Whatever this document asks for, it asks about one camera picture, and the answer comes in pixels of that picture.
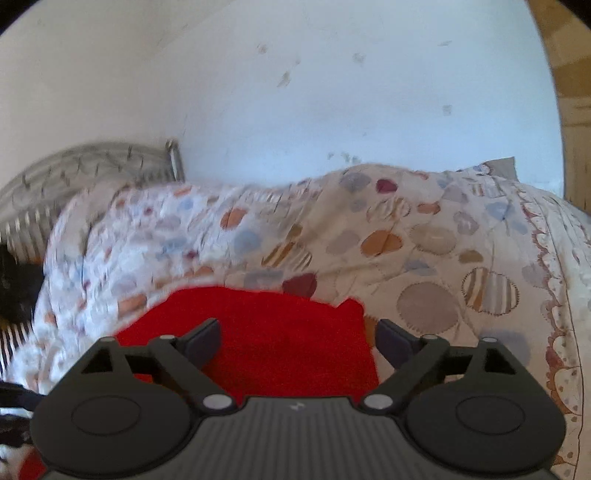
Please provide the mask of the black clothes pile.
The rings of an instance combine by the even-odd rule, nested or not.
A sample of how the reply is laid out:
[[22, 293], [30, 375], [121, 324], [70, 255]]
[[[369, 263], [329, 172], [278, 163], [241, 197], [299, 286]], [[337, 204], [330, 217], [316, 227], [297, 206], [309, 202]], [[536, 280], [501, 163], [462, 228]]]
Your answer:
[[43, 267], [19, 263], [1, 244], [1, 317], [10, 324], [32, 320], [44, 280]]

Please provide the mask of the patterned quilt with circles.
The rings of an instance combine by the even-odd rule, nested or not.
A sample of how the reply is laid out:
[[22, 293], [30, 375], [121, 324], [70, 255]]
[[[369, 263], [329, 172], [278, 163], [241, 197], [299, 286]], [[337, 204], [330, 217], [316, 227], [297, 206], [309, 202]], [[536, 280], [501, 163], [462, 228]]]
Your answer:
[[49, 233], [5, 380], [49, 391], [93, 341], [185, 287], [353, 298], [369, 325], [501, 340], [565, 417], [554, 472], [590, 475], [590, 217], [549, 192], [484, 165], [363, 165], [277, 188], [117, 179], [81, 190]]

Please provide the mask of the grey pillow corner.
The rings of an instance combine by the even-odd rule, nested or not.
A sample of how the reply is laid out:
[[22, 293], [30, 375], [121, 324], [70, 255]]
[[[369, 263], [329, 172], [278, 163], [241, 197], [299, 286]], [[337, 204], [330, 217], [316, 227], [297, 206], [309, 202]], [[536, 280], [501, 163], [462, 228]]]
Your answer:
[[488, 175], [518, 181], [514, 157], [488, 160], [482, 164], [482, 167]]

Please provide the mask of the red knit sweater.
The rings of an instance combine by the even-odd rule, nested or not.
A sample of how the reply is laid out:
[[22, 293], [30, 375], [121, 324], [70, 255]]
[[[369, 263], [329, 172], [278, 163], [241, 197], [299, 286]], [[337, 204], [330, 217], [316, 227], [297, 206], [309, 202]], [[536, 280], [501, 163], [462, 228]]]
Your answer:
[[[201, 371], [238, 409], [200, 413], [156, 382], [147, 346], [216, 319], [221, 347]], [[280, 292], [194, 287], [173, 293], [112, 339], [98, 341], [42, 402], [20, 479], [142, 479], [219, 423], [249, 440], [270, 430], [273, 408], [299, 420], [322, 407], [352, 408], [379, 384], [354, 299], [329, 305]]]

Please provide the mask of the metal bed headboard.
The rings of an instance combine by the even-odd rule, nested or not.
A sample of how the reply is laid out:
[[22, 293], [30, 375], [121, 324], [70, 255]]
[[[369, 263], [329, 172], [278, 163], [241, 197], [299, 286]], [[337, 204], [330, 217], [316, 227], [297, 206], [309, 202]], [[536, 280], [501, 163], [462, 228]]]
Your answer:
[[49, 155], [1, 187], [1, 243], [19, 261], [41, 261], [60, 211], [84, 188], [184, 181], [178, 142], [158, 149], [122, 141], [87, 143]]

